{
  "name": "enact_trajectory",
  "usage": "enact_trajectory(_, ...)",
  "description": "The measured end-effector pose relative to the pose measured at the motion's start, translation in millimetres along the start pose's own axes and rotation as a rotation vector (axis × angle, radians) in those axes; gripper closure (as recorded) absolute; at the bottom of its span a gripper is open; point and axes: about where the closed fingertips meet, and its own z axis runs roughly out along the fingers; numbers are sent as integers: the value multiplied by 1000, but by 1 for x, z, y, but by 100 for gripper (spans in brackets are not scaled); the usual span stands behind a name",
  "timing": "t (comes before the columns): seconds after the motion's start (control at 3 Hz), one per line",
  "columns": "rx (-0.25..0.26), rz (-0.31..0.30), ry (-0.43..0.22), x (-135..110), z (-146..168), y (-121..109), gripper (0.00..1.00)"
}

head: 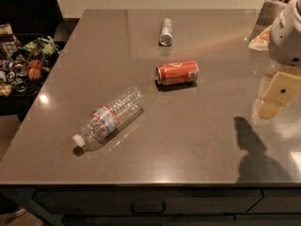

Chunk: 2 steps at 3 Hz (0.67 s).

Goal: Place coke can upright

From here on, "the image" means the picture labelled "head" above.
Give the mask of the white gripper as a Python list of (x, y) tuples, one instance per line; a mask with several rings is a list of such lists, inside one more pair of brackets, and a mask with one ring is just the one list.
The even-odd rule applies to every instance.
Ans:
[(291, 0), (272, 23), (268, 52), (274, 61), (293, 65), (261, 81), (254, 114), (270, 121), (301, 91), (301, 0)]

